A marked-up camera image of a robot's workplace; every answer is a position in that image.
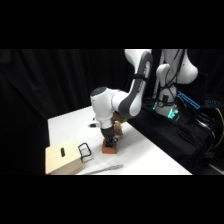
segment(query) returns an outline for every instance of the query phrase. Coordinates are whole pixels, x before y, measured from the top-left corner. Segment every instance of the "wooden block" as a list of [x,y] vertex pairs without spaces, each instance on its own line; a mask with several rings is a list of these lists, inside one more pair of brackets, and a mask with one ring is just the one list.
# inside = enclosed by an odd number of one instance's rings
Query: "wooden block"
[[47,175],[72,175],[84,168],[75,140],[69,140],[45,149]]
[[102,153],[103,154],[117,154],[117,144],[114,144],[113,148],[108,148],[106,147],[106,139],[104,139]]
[[119,121],[121,124],[127,122],[120,114],[114,112],[114,120]]

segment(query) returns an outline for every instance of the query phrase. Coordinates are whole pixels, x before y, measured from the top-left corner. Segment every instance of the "wooden box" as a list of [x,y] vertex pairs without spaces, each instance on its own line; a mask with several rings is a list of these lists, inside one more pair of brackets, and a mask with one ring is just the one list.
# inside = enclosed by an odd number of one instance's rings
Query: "wooden box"
[[72,175],[84,168],[75,140],[68,140],[45,149],[47,175]]

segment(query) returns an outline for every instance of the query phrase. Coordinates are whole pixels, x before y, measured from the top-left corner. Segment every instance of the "white robot link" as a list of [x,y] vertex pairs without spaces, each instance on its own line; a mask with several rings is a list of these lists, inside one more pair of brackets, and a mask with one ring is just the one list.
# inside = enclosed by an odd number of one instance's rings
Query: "white robot link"
[[153,66],[151,52],[151,49],[125,49],[126,58],[135,69],[129,93],[106,87],[97,88],[91,93],[95,119],[99,122],[101,132],[106,139],[106,147],[113,147],[116,142],[114,111],[124,119],[131,119],[137,116],[141,110],[142,98]]
[[160,65],[156,72],[160,82],[160,93],[155,111],[172,119],[175,116],[177,96],[174,83],[192,83],[198,76],[198,69],[190,62],[187,49],[163,49],[163,53],[166,64]]

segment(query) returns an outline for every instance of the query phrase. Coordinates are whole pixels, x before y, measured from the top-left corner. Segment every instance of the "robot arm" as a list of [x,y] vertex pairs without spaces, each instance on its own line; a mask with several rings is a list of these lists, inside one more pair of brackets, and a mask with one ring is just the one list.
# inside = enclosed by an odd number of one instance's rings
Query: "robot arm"
[[109,147],[115,141],[113,112],[117,111],[124,119],[131,119],[139,114],[153,64],[150,49],[126,49],[125,56],[135,69],[129,93],[106,87],[97,88],[91,93],[96,120],[100,123],[101,132]]
[[177,95],[173,84],[190,84],[197,78],[198,69],[191,64],[187,49],[163,49],[163,53],[166,64],[159,66],[156,72],[162,90],[155,111],[172,119]]

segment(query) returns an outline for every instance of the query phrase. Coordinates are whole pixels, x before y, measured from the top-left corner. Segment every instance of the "green light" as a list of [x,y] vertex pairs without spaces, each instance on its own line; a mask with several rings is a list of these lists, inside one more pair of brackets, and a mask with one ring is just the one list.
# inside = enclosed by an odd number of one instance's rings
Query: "green light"
[[156,109],[156,105],[157,105],[157,102],[155,103],[155,105],[154,105],[154,107],[153,107],[153,110],[155,110],[155,109]]
[[175,117],[175,113],[173,112],[173,108],[170,110],[168,118],[173,119]]

